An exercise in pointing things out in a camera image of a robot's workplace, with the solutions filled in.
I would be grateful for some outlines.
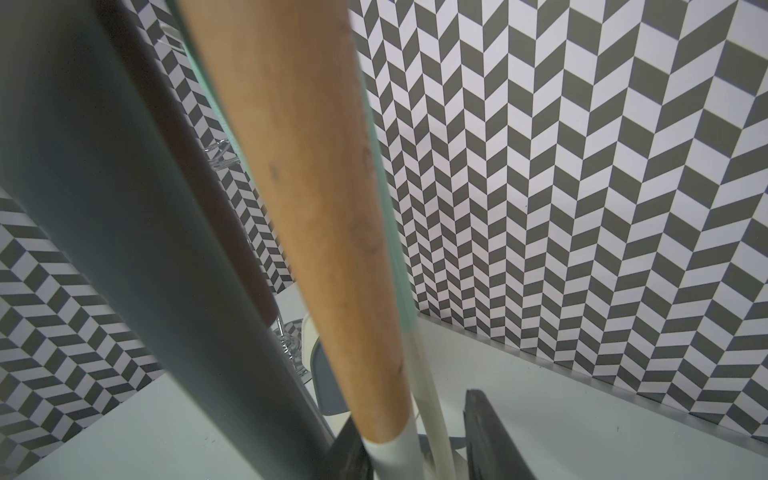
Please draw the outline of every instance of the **white floor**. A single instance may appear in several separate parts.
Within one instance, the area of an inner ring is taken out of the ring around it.
[[[286,321],[306,312],[295,287],[278,303]],[[768,477],[766,456],[443,326],[419,327],[449,432],[463,434],[466,389],[482,389],[540,480]],[[260,476],[166,374],[18,478]]]

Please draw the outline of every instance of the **brown wooden stick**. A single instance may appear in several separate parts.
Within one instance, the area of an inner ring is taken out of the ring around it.
[[[410,397],[343,0],[179,0],[363,438]]]

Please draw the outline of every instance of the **dark gray pole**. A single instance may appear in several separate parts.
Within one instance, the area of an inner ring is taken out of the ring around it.
[[[322,420],[94,11],[6,5],[0,61],[2,187],[264,478],[309,478]]]
[[[154,120],[172,158],[203,209],[208,223],[224,248],[240,282],[265,325],[272,325],[280,312],[272,295],[266,275],[253,255],[243,224],[237,218],[226,192],[207,163],[206,154],[195,141],[192,129],[184,122],[179,104],[157,74],[157,66],[144,42],[115,0],[96,0],[96,16],[104,27],[114,50],[129,78],[141,96],[144,106]]]

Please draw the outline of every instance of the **black plastic piece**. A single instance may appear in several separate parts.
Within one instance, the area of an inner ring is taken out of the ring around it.
[[[481,390],[467,390],[464,427],[471,480],[536,480]]]
[[[328,363],[328,357],[323,349],[323,344],[319,340],[312,348],[310,365],[315,386],[315,397],[317,398],[317,406],[320,413],[323,415],[338,415],[348,412],[349,407],[346,406],[344,395],[342,395],[339,383],[333,375],[330,363]]]
[[[317,469],[313,480],[371,480],[373,466],[362,445],[352,417],[347,419],[336,441]]]

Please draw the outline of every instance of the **gray and white wall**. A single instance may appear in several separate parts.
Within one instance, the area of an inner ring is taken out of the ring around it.
[[[163,1],[126,3],[201,145],[222,138]],[[419,309],[768,441],[768,5],[349,14]],[[292,278],[253,183],[220,179],[280,291]],[[0,197],[2,478],[162,371]]]

